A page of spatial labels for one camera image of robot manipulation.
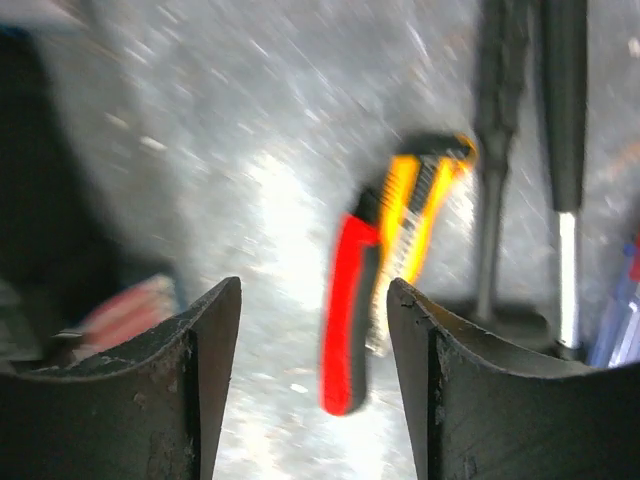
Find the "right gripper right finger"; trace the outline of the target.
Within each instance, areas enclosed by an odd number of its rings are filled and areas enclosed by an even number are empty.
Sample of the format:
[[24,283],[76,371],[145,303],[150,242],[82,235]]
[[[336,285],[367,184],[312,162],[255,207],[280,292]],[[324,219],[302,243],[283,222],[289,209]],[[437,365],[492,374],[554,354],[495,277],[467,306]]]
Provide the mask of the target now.
[[515,345],[403,280],[387,311],[421,479],[635,479],[639,368]]

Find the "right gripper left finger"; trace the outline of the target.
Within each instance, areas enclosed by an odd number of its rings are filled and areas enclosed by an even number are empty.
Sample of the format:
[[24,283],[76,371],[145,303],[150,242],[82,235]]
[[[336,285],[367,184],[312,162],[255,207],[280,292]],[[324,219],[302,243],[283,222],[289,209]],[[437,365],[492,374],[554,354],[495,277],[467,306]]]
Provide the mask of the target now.
[[228,277],[186,311],[66,368],[1,377],[5,479],[208,479],[242,304]]

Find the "black plastic toolbox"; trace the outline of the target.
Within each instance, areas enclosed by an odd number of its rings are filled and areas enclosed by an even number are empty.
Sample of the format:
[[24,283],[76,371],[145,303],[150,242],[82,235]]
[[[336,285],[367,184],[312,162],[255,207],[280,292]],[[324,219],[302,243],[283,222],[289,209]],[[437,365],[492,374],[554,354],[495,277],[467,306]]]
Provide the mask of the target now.
[[1,368],[73,364],[184,305],[172,268],[127,255],[84,192],[33,37],[1,31]]

